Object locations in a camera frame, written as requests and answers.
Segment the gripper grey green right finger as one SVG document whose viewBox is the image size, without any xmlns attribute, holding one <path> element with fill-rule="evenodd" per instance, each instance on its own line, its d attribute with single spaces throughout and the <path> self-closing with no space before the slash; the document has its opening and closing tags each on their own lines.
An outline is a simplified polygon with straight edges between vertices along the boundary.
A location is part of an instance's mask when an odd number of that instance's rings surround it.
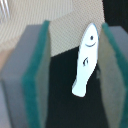
<svg viewBox="0 0 128 128">
<path fill-rule="evenodd" d="M 128 33 L 121 26 L 102 25 L 99 68 L 109 128 L 128 128 Z"/>
</svg>

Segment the gripper grey green left finger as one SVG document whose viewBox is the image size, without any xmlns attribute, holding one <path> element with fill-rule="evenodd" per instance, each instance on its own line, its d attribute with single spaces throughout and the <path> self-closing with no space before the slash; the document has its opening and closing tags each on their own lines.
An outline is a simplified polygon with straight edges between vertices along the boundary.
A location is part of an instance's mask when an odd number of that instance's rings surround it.
<svg viewBox="0 0 128 128">
<path fill-rule="evenodd" d="M 28 25 L 0 72 L 12 128 L 45 128 L 51 57 L 49 24 Z"/>
</svg>

